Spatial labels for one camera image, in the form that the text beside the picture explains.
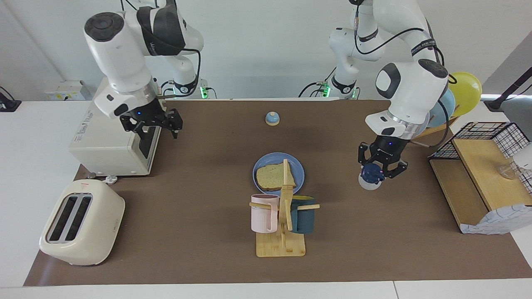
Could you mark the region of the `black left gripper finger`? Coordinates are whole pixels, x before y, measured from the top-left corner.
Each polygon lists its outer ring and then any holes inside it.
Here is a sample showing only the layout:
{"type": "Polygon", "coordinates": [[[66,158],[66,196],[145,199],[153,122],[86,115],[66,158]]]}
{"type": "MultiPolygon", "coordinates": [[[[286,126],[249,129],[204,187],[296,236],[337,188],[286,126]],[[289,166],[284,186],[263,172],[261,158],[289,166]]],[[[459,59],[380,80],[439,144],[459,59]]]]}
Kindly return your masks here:
{"type": "Polygon", "coordinates": [[[399,161],[397,167],[391,170],[388,168],[389,166],[390,164],[384,165],[384,177],[392,179],[404,172],[407,169],[408,163],[405,161],[399,161]]]}
{"type": "Polygon", "coordinates": [[[370,145],[367,143],[361,143],[358,146],[358,163],[363,168],[365,165],[372,163],[371,157],[368,159],[366,156],[367,151],[369,151],[370,145]]]}

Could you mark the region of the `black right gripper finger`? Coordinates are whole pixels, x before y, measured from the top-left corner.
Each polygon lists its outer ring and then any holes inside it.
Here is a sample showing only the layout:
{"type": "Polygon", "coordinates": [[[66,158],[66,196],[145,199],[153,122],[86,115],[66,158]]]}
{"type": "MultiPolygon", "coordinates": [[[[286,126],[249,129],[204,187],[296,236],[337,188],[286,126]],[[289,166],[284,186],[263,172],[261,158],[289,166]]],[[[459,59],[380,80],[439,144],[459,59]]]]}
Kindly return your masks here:
{"type": "Polygon", "coordinates": [[[179,131],[184,125],[184,121],[177,109],[173,108],[165,112],[165,125],[167,130],[171,132],[173,138],[177,139],[179,131]]]}
{"type": "Polygon", "coordinates": [[[138,120],[130,114],[123,114],[120,115],[120,122],[125,131],[132,131],[138,135],[147,135],[147,132],[144,131],[144,120],[138,120]]]}

